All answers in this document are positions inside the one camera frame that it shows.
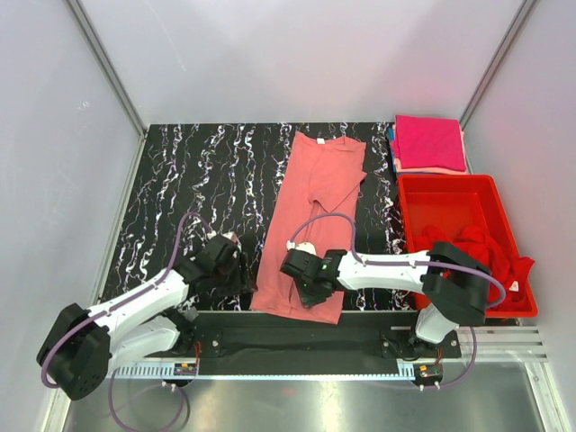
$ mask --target salmon pink garment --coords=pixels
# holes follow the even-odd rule
[[[335,292],[322,304],[304,309],[293,279],[280,272],[286,257],[286,242],[305,221],[325,212],[342,212],[355,217],[366,145],[347,137],[327,139],[324,144],[300,132],[292,153],[270,228],[266,234],[256,279],[258,291],[251,308],[297,320],[336,324],[344,294]],[[320,257],[328,249],[350,249],[352,230],[342,218],[315,220],[296,238],[309,241]]]

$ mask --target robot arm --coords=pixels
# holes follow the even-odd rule
[[[441,266],[415,265],[437,261],[490,274],[487,267],[449,243],[438,242],[431,251],[403,256],[358,254],[362,262],[345,250],[328,250],[320,258],[311,243],[290,246],[281,271],[294,279],[305,308],[324,302],[335,291],[400,289],[424,294],[431,301],[418,315],[415,328],[416,337],[429,344],[440,344],[459,326],[484,323],[490,288],[486,279],[457,271],[445,272]],[[381,264],[364,265],[367,260]]]
[[[77,332],[48,366],[51,378],[71,400],[84,398],[110,371],[128,362],[192,348],[192,324],[174,309],[178,304],[197,293],[224,296],[251,290],[246,261],[233,233],[212,236],[200,252],[185,256],[158,283],[165,272],[110,301],[87,310],[74,303],[58,315],[37,355],[39,365],[78,323],[108,312]]]

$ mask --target black and white marble surface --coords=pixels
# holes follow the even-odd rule
[[[142,284],[167,265],[178,221],[189,211],[199,212],[217,231],[235,231],[256,275],[296,131],[313,138],[346,135],[366,142],[367,177],[356,209],[356,249],[403,252],[388,126],[383,122],[151,126],[101,300]],[[184,230],[181,254],[199,248],[203,239],[202,225],[191,221]],[[183,308],[244,311],[250,300],[251,294],[224,299],[203,294]],[[363,290],[344,300],[345,310],[409,308],[403,292]]]

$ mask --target white wall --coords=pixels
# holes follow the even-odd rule
[[[460,117],[520,0],[83,0],[144,122]]]
[[[540,308],[538,327],[576,426],[576,3],[536,7],[466,128],[477,172],[495,177]]]
[[[0,430],[39,430],[35,362],[87,306],[137,136],[61,0],[0,6]]]

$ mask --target metal frame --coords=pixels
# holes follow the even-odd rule
[[[522,4],[518,8],[516,15],[512,19],[510,26],[504,34],[504,38],[502,38],[500,45],[496,49],[496,52],[490,61],[490,64],[486,68],[480,83],[476,87],[476,90],[474,90],[470,102],[468,105],[466,105],[462,117],[460,117],[460,126],[463,130],[474,115],[474,112],[486,94],[492,79],[494,79],[500,67],[504,63],[504,60],[509,54],[512,45],[518,39],[520,31],[524,28],[524,25],[527,23],[528,18],[534,11],[538,1],[539,0],[523,0]]]
[[[144,138],[146,135],[146,131],[148,130],[148,126],[144,124],[140,115],[138,114],[138,110],[132,103],[132,100],[128,96],[126,92],[126,88],[122,84],[122,81],[118,77],[116,70],[110,59],[108,58],[108,54],[106,54],[106,50],[104,49],[103,44],[100,42],[100,38],[96,33],[95,27],[92,25],[90,18],[88,17],[86,10],[82,6],[80,0],[64,0],[67,4],[70,12],[73,14],[76,23],[78,24],[78,28],[82,32],[86,42],[92,53],[94,54],[94,58],[98,62],[101,70],[104,73],[104,76],[108,80],[108,83],[112,87],[114,94],[118,98],[118,102],[120,103],[122,109],[128,116],[130,123],[134,130],[138,133],[140,138]]]
[[[132,191],[132,186],[136,180],[136,173],[138,172],[138,166],[140,165],[140,159],[142,157],[142,152],[144,151],[144,145],[146,144],[146,137],[148,133],[146,132],[142,138],[140,138],[138,147],[134,152],[134,157],[130,162],[130,169],[128,171],[128,176],[126,177],[126,182],[122,188],[122,194],[120,197],[120,202],[118,204],[118,209],[114,216],[114,222],[112,223],[112,230],[108,241],[106,242],[106,250],[104,251],[104,257],[100,268],[98,270],[98,279],[94,285],[92,295],[90,296],[91,304],[96,304],[98,298],[104,291],[104,285],[106,284],[106,278],[108,277],[108,271],[110,270],[110,265],[112,264],[112,258],[114,255],[114,250],[116,249],[116,242],[118,241],[118,236],[120,235],[120,229],[122,228],[122,221],[124,220],[124,214],[126,213],[126,208],[128,207],[128,201],[130,199],[130,194]]]
[[[546,431],[570,432],[570,422],[548,363],[525,364],[532,393]]]
[[[478,327],[476,361],[482,363],[547,363],[545,348],[535,326],[526,327]],[[457,330],[462,357],[472,354],[472,335],[469,328]]]

